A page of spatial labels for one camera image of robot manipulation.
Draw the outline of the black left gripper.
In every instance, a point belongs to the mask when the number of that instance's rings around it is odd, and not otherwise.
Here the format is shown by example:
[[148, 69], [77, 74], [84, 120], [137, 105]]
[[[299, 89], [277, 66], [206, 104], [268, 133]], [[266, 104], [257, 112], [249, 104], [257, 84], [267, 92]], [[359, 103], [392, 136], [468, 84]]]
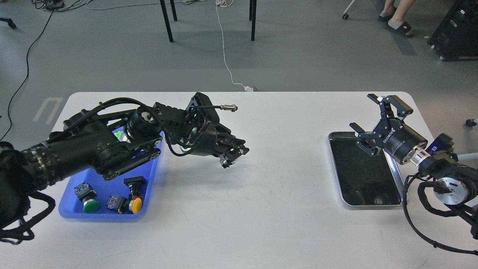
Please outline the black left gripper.
[[203, 131], [200, 127], [188, 127], [184, 130], [183, 143], [195, 144], [194, 148], [180, 147], [183, 154], [190, 152], [192, 155], [213, 155], [220, 158], [222, 167], [230, 167], [241, 156], [250, 151], [245, 146], [246, 141], [238, 139], [230, 133], [224, 133], [222, 124], [206, 124]]

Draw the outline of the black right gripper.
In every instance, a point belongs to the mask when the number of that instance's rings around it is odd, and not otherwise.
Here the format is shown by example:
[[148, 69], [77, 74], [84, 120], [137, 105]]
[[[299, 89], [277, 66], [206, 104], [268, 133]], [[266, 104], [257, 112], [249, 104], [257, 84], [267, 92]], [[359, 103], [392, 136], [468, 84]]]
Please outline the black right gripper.
[[367, 97], [379, 105], [381, 118], [371, 132], [364, 131], [357, 123], [349, 124], [360, 149], [371, 157], [384, 149], [399, 164], [410, 160], [414, 148], [425, 149], [428, 140], [404, 124], [404, 118], [414, 111], [408, 104], [397, 95], [378, 97], [370, 93]]

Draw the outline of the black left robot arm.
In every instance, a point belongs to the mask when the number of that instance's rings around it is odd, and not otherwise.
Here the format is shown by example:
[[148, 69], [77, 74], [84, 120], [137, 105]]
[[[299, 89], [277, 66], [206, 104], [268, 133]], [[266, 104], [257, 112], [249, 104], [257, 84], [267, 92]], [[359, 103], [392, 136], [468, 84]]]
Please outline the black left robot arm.
[[83, 109], [64, 121], [63, 131], [28, 149], [1, 141], [1, 241], [34, 239], [31, 228], [55, 207], [41, 192], [46, 187], [88, 168], [112, 180], [157, 158], [162, 140], [178, 157], [213, 155], [229, 167], [249, 148], [220, 123], [217, 109], [237, 106], [213, 105], [200, 92], [186, 109], [121, 97]]

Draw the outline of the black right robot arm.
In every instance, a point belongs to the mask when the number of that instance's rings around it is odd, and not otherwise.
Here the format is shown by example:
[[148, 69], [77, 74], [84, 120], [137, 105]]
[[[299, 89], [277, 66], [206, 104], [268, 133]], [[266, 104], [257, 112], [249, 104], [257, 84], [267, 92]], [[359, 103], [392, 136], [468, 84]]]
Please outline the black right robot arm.
[[403, 193], [419, 179], [417, 194], [423, 207], [436, 216], [462, 218], [477, 239], [477, 209], [467, 205], [477, 197], [477, 170], [459, 163], [452, 138], [445, 133], [427, 146], [428, 141], [404, 123], [413, 109], [398, 96], [371, 93], [368, 97], [379, 105], [381, 118], [370, 132], [357, 123], [350, 124], [356, 145], [371, 157], [385, 151], [401, 165], [416, 165], [418, 171], [405, 179]]

